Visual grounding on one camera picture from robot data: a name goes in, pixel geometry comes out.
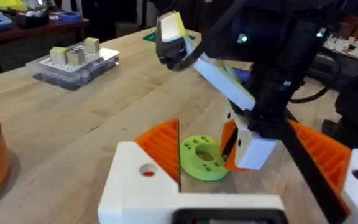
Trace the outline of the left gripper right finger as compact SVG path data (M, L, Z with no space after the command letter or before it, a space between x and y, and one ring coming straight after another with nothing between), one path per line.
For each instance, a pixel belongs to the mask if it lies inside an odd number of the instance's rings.
M358 148L296 121L286 120L281 140L328 223L358 223Z

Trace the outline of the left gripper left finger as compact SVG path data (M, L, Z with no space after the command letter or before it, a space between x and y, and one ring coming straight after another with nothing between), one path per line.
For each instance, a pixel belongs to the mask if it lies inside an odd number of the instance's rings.
M117 145L98 206L100 223L170 223L180 191L179 121Z

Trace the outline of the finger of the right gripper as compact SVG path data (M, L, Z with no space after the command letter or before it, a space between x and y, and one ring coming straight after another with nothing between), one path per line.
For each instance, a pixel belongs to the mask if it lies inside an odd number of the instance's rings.
M229 171L260 170L276 144L275 139L262 138L255 132L238 131L224 168Z
M221 133L221 155L230 156L236 146L238 128L237 115L231 105L227 105L224 111L224 124Z

